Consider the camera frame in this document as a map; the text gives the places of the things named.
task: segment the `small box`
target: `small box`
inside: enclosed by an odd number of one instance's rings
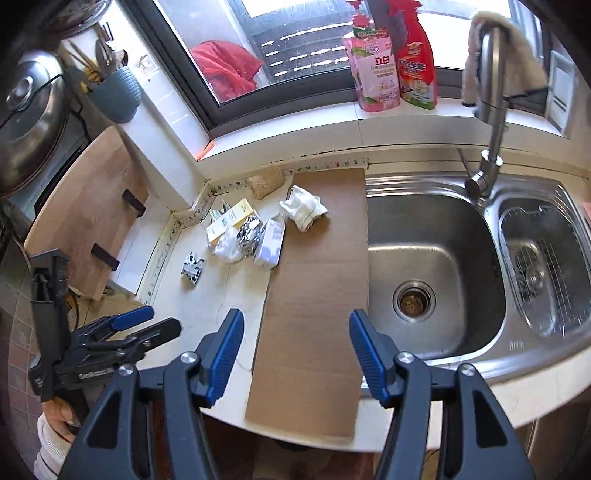
[[[246,217],[253,213],[256,215],[254,208],[251,207],[248,200],[240,200],[240,202],[207,227],[207,241],[211,246],[215,247],[217,241],[226,232],[226,229],[229,226],[234,226],[239,229]]]
[[[285,234],[285,222],[281,214],[270,218],[265,233],[255,251],[255,265],[263,270],[270,270],[279,263],[279,255]]]

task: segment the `plastic bag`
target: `plastic bag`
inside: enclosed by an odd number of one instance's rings
[[[213,253],[224,263],[236,263],[242,260],[244,254],[240,248],[238,229],[229,226],[217,241]]]

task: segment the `lid knob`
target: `lid knob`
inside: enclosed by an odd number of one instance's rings
[[[10,110],[20,110],[25,106],[33,90],[33,77],[27,76],[20,79],[12,92],[8,95],[6,103]]]

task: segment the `white cloth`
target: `white cloth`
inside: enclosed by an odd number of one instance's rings
[[[37,419],[37,436],[41,450],[33,464],[33,473],[39,480],[56,480],[71,444],[54,432],[43,413]]]
[[[284,202],[279,202],[281,211],[291,218],[300,232],[307,232],[315,218],[328,213],[328,209],[320,203],[320,198],[294,185],[290,196]]]
[[[525,92],[548,86],[544,68],[534,58],[530,43],[519,28],[503,15],[494,12],[477,12],[472,17],[468,35],[468,58],[462,78],[462,103],[475,105],[478,92],[478,55],[480,53],[480,30],[484,24],[498,24],[509,33],[509,52],[505,69],[505,96],[521,95]]]

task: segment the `red cloth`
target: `red cloth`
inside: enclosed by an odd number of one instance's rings
[[[209,40],[193,47],[191,56],[221,102],[256,89],[253,78],[262,61],[240,45]]]

